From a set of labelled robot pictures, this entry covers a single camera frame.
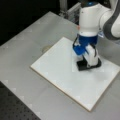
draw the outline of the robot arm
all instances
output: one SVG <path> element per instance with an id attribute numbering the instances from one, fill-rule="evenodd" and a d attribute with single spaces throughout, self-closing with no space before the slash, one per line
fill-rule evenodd
<path id="1" fill-rule="evenodd" d="M 111 12 L 105 13 L 101 18 L 102 29 L 107 39 L 118 40 L 120 39 L 120 0 L 110 0 L 110 3 Z"/>
<path id="2" fill-rule="evenodd" d="M 73 45 L 76 54 L 83 56 L 83 60 L 77 62 L 79 70 L 101 66 L 96 49 L 100 30 L 103 30 L 108 39 L 120 38 L 120 0 L 111 0 L 110 3 L 112 9 L 106 8 L 98 2 L 87 2 L 81 5 L 80 30 L 77 39 L 79 44 Z"/>

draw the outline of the white square panel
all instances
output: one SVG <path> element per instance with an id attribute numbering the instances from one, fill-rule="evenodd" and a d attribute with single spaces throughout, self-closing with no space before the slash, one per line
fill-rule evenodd
<path id="1" fill-rule="evenodd" d="M 72 43 L 63 37 L 33 63 L 31 68 L 91 111 L 118 74 L 120 67 L 100 57 L 102 61 L 100 68 L 78 71 L 76 66 L 78 57 L 72 49 Z"/>

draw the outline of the lab workbench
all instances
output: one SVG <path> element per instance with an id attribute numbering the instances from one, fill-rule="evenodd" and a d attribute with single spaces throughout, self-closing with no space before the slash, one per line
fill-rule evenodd
<path id="1" fill-rule="evenodd" d="M 120 74 L 88 112 L 30 68 L 45 46 L 63 36 L 74 40 L 77 31 L 74 23 L 47 13 L 0 47 L 0 81 L 42 120 L 119 120 Z M 99 38 L 97 48 L 100 55 L 120 65 L 119 45 Z"/>

